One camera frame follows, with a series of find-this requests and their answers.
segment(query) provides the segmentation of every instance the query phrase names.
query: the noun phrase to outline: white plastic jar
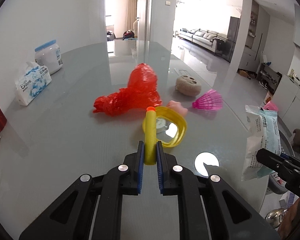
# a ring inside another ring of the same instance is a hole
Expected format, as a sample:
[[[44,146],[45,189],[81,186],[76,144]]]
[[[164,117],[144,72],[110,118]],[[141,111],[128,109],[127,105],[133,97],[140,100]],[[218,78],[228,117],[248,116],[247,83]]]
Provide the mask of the white plastic jar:
[[[61,60],[60,48],[56,40],[49,41],[34,49],[34,59],[40,66],[47,66],[49,73],[57,72],[63,65]]]

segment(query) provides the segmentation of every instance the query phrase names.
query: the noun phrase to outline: gray sofa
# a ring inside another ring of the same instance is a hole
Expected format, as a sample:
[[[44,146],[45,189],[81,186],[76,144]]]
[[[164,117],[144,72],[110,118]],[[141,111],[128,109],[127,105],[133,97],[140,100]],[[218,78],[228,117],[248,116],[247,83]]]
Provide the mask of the gray sofa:
[[[203,29],[192,29],[188,31],[187,29],[182,28],[180,29],[178,36],[209,49],[214,54],[222,54],[222,44],[227,40],[226,34]]]

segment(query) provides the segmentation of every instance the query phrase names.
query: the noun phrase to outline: crumpled red plastic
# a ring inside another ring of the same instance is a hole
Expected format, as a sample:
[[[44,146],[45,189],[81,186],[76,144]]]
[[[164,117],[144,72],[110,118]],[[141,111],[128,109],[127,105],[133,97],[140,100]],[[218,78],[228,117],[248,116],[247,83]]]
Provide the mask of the crumpled red plastic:
[[[160,105],[162,101],[157,92],[157,75],[149,65],[141,63],[131,72],[127,88],[120,88],[119,92],[95,100],[93,113],[104,112],[116,116],[129,109]]]

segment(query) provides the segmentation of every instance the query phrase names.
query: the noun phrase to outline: pink toy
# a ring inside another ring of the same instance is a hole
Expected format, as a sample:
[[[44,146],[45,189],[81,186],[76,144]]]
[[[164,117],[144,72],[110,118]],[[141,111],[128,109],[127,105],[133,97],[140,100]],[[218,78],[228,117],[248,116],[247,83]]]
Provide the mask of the pink toy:
[[[183,117],[186,116],[188,113],[188,109],[184,108],[180,102],[170,101],[167,104],[167,107],[176,111],[178,114],[180,114]]]
[[[193,108],[206,110],[220,110],[223,105],[222,96],[215,90],[210,89],[204,93],[195,102],[192,103]]]
[[[270,100],[266,105],[263,107],[263,109],[266,110],[273,110],[273,111],[279,111],[278,107]]]

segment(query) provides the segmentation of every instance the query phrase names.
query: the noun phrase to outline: white and teal plastic wrapper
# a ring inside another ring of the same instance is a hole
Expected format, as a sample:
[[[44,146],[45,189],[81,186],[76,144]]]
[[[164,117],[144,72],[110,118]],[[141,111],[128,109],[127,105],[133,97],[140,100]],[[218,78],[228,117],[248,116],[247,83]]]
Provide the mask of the white and teal plastic wrapper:
[[[27,106],[51,82],[51,77],[46,66],[35,62],[27,62],[21,71],[15,80],[16,98],[21,105]]]
[[[246,113],[250,135],[247,138],[241,180],[261,178],[274,172],[257,161],[258,150],[265,148],[276,155],[280,155],[281,152],[278,112],[246,106]]]

